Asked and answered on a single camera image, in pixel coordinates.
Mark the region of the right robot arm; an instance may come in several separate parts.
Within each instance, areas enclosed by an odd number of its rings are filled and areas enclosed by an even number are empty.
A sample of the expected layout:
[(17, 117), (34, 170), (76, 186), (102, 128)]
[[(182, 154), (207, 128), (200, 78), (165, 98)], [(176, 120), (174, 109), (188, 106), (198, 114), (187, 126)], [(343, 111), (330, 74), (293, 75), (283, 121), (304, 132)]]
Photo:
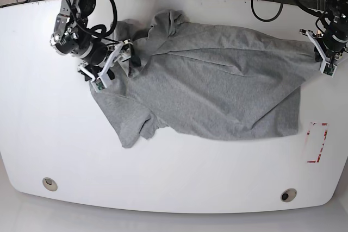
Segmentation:
[(117, 8), (114, 0), (109, 1), (113, 12), (109, 28), (104, 24), (88, 27), (88, 17), (94, 12), (96, 0), (61, 1), (50, 44), (59, 54), (71, 54), (82, 61), (78, 73), (84, 76), (85, 81), (96, 81), (100, 73), (110, 79), (115, 78), (106, 60), (118, 44), (121, 45), (121, 61), (133, 68), (141, 66), (131, 41), (111, 38), (117, 25)]

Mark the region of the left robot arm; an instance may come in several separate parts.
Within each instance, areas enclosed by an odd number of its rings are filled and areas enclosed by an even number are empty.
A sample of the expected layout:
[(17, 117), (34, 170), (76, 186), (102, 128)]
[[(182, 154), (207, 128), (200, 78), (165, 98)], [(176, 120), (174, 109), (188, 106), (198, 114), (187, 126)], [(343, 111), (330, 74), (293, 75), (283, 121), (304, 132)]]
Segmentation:
[(304, 12), (315, 16), (325, 31), (319, 38), (319, 46), (324, 59), (334, 64), (347, 44), (347, 0), (325, 0), (325, 11), (319, 12), (304, 6), (299, 0), (293, 0)]

